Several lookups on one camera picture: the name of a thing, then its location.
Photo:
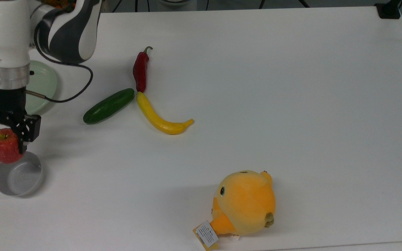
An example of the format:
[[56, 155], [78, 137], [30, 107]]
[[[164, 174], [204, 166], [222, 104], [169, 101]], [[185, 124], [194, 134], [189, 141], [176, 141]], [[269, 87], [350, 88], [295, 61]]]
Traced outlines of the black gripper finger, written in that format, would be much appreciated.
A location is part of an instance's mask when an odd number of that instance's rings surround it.
[[21, 122], [16, 126], [16, 135], [18, 137], [18, 152], [24, 154], [27, 150], [27, 145], [40, 134], [40, 124], [42, 117], [37, 114], [29, 115], [25, 114], [21, 119]]

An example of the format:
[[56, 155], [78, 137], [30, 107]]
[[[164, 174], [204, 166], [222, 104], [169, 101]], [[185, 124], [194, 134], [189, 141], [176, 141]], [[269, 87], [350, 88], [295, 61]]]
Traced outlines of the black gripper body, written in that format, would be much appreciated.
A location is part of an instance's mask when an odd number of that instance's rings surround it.
[[26, 88], [13, 90], [0, 89], [0, 123], [23, 123], [27, 114]]

